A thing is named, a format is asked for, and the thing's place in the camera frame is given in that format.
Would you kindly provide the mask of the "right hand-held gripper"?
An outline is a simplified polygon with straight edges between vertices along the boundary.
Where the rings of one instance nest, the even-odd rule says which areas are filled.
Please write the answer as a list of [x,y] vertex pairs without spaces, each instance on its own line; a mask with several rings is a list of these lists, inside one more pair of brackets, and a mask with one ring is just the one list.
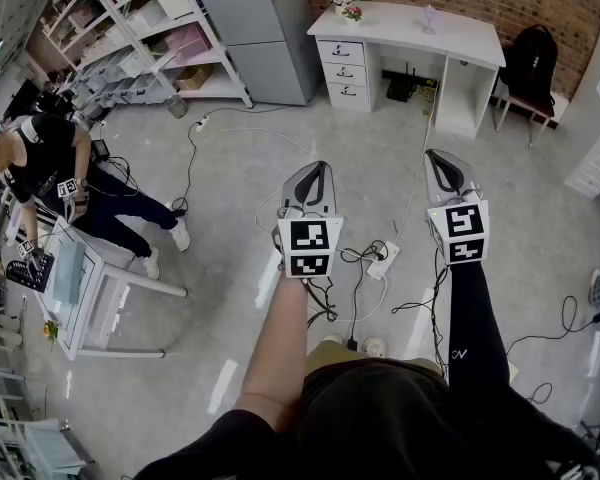
[[426,213],[431,236],[445,264],[483,261],[490,238],[489,204],[479,192],[469,191],[480,189],[472,166],[449,152],[427,149],[424,167],[429,202],[448,201]]

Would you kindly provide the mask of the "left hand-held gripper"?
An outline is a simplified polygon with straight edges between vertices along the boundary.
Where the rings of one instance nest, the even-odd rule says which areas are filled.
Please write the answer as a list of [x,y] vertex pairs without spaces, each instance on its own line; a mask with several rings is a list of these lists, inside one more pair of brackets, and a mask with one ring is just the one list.
[[277,221],[282,264],[288,278],[324,278],[331,274],[344,224],[340,215],[303,215],[296,208],[335,214],[333,172],[326,161],[315,161],[294,173],[282,187],[282,206],[289,208]]

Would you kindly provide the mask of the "person's right forearm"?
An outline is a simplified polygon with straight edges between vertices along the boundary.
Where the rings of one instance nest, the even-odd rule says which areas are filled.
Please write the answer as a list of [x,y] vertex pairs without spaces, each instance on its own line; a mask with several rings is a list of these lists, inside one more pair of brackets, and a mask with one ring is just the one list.
[[479,262],[451,267],[449,387],[456,394],[509,386],[504,344]]

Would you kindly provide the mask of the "person's left forearm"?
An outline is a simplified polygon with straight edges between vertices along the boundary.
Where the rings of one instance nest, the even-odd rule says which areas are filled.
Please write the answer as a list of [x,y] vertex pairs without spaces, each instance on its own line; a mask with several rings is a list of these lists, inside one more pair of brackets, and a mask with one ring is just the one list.
[[281,275],[235,405],[261,417],[276,431],[287,426],[302,394],[307,305],[302,281]]

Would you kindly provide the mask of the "white desk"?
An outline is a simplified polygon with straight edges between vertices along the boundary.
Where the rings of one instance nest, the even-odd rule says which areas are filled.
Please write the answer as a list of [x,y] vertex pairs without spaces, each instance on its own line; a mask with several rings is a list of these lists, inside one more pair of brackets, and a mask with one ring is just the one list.
[[370,111],[382,93],[384,70],[404,72],[406,63],[417,77],[437,81],[433,124],[439,131],[473,138],[481,126],[496,76],[505,57],[493,25],[437,11],[435,35],[422,31],[423,8],[366,1],[359,26],[348,26],[333,9],[309,28],[318,40],[364,45]]

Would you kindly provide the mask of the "black router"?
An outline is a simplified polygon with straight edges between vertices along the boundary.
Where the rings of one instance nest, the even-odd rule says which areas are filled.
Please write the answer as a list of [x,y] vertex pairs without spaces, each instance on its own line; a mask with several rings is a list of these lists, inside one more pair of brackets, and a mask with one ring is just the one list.
[[386,97],[398,102],[408,102],[416,91],[416,70],[409,67],[406,63],[404,72],[384,70],[383,76],[390,83],[387,89]]

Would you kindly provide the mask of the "chair with white legs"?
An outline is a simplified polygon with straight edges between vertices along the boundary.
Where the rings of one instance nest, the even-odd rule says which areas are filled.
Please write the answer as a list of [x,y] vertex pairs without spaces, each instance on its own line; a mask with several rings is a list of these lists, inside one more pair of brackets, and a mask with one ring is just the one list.
[[546,98],[530,99],[516,92],[511,92],[509,86],[498,76],[495,85],[495,108],[500,113],[494,112],[495,131],[499,133],[512,106],[529,112],[529,141],[528,147],[533,148],[548,127],[549,122],[555,117],[555,101],[551,95]]

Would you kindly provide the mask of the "black backpack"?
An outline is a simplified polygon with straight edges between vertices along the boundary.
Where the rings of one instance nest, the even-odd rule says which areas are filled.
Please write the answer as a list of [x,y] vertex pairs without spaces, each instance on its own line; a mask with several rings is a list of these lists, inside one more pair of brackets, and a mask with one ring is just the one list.
[[500,79],[509,94],[529,104],[555,105],[551,84],[558,46],[549,29],[541,24],[525,28],[505,51],[506,66]]

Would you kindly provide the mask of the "person's khaki shorts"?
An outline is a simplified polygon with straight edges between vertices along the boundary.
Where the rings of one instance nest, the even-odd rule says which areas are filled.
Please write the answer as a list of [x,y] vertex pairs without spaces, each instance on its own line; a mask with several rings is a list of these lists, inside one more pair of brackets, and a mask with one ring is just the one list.
[[[312,374],[313,372],[326,366],[366,359],[370,359],[370,356],[367,356],[361,352],[349,350],[345,345],[341,343],[326,340],[322,341],[307,356],[306,374]],[[412,360],[396,360],[392,358],[383,358],[383,361],[395,363],[398,366],[424,369],[428,373],[436,374],[439,377],[442,376],[442,371],[440,367],[433,361],[430,361],[425,358],[416,358]]]

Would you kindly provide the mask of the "grey refrigerator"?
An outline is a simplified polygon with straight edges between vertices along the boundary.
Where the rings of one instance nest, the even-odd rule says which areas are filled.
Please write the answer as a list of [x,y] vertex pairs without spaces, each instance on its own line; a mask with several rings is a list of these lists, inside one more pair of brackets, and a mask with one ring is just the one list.
[[308,0],[201,0],[251,99],[306,105],[323,81]]

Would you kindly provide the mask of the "pink storage box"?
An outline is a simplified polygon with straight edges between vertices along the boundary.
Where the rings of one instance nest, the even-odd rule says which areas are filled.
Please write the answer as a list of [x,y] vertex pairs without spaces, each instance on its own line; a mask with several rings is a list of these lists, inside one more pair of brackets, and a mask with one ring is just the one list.
[[190,23],[174,29],[165,41],[177,63],[187,61],[212,49],[204,30],[198,23]]

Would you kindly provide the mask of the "person's black shirt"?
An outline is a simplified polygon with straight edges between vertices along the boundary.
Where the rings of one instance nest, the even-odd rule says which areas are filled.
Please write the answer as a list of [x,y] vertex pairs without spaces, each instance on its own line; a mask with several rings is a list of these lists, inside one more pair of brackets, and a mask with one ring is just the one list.
[[324,367],[291,424],[234,409],[134,480],[559,480],[600,455],[514,390],[451,392],[395,361]]

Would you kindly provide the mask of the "white metal shelving rack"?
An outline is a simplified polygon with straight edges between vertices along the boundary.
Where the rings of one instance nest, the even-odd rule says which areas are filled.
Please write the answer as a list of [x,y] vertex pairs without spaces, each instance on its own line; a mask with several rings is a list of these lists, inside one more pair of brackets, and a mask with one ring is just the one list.
[[[59,91],[81,110],[162,104],[173,95],[253,105],[201,0],[48,0],[40,23],[70,71]],[[202,27],[212,49],[177,63],[165,38],[190,23]],[[214,74],[199,90],[181,91],[180,72],[202,64]]]

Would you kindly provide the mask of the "teal box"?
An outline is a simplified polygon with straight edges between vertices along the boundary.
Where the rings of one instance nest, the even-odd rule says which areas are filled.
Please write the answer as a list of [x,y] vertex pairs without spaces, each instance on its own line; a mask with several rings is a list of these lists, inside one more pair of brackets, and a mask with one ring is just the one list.
[[53,298],[57,302],[71,305],[78,303],[84,253],[85,244],[82,242],[60,245],[53,286]]

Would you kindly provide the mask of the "black mesh basket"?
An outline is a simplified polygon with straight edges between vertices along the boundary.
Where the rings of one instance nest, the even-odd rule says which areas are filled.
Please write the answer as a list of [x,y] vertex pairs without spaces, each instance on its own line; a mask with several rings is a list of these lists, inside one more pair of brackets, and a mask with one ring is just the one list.
[[6,266],[6,278],[39,293],[47,287],[54,264],[54,256],[44,253],[38,258],[38,267],[22,260],[12,260]]

